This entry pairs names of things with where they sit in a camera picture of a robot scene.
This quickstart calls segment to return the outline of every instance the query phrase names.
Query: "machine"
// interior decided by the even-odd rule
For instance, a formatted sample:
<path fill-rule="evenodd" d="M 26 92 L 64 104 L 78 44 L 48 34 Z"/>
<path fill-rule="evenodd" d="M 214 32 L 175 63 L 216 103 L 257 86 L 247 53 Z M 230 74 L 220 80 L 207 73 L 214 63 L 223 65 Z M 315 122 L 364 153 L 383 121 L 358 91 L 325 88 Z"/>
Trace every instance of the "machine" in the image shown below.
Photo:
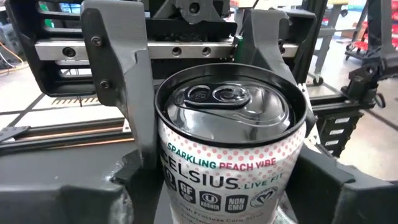
<path fill-rule="evenodd" d="M 120 119 L 3 129 L 0 223 L 167 223 L 151 98 L 159 83 L 211 62 L 255 65 L 302 83 L 326 8 L 326 1 L 307 0 L 300 10 L 246 9 L 237 26 L 223 20 L 226 0 L 45 2 L 81 4 L 81 14 L 44 11 L 38 1 L 6 3 L 40 89 L 55 97 L 96 93 L 119 108 L 132 136 Z M 80 28 L 65 21 L 80 21 Z M 355 77 L 396 71 L 381 65 L 353 75 L 346 93 L 359 86 L 361 96 L 375 93 L 376 78 Z M 62 76 L 84 68 L 92 76 Z M 326 99 L 329 107 L 317 99 L 313 112 L 336 103 L 374 106 L 364 97 L 341 99 Z M 3 142 L 9 138 L 15 141 Z M 327 150 L 303 147 L 286 192 L 299 223 L 398 223 L 398 186 L 339 164 Z"/>

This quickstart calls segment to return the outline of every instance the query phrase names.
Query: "pull tab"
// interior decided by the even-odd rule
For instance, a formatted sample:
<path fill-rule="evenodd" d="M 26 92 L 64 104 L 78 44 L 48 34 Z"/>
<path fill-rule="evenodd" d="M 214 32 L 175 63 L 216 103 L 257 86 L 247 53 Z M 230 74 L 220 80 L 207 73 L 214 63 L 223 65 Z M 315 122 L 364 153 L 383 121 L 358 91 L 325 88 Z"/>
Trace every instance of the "pull tab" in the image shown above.
<path fill-rule="evenodd" d="M 239 85 L 196 85 L 184 92 L 184 103 L 196 108 L 235 109 L 243 107 L 250 99 L 250 93 Z"/>

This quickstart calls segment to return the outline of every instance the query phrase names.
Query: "can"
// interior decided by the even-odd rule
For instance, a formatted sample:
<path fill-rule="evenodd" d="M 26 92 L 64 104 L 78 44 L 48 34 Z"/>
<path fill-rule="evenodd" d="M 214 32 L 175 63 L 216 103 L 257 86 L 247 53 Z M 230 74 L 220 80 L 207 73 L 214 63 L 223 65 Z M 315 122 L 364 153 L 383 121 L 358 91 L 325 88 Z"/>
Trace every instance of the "can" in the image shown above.
<path fill-rule="evenodd" d="M 273 223 L 305 138 L 307 102 L 270 70 L 215 63 L 155 96 L 174 223 Z"/>

